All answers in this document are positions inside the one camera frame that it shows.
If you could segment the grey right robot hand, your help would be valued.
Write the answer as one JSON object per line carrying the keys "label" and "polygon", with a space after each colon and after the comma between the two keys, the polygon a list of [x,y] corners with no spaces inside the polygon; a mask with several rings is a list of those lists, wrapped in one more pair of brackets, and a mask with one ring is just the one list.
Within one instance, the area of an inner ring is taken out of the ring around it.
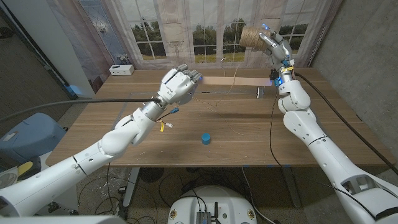
{"label": "grey right robot hand", "polygon": [[292,81],[294,79],[292,75],[294,59],[289,43],[266,24],[262,24],[259,37],[266,44],[266,54],[271,57],[270,80],[272,83],[275,86],[280,86],[285,82]]}

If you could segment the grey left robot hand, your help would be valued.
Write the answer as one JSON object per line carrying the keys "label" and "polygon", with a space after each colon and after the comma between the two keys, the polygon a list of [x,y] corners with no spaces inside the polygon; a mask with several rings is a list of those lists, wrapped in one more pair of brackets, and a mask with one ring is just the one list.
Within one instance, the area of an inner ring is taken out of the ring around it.
{"label": "grey left robot hand", "polygon": [[187,64],[179,65],[166,73],[160,83],[155,99],[158,102],[146,104],[141,111],[152,121],[156,121],[168,105],[188,103],[198,86],[202,74],[189,70]]}

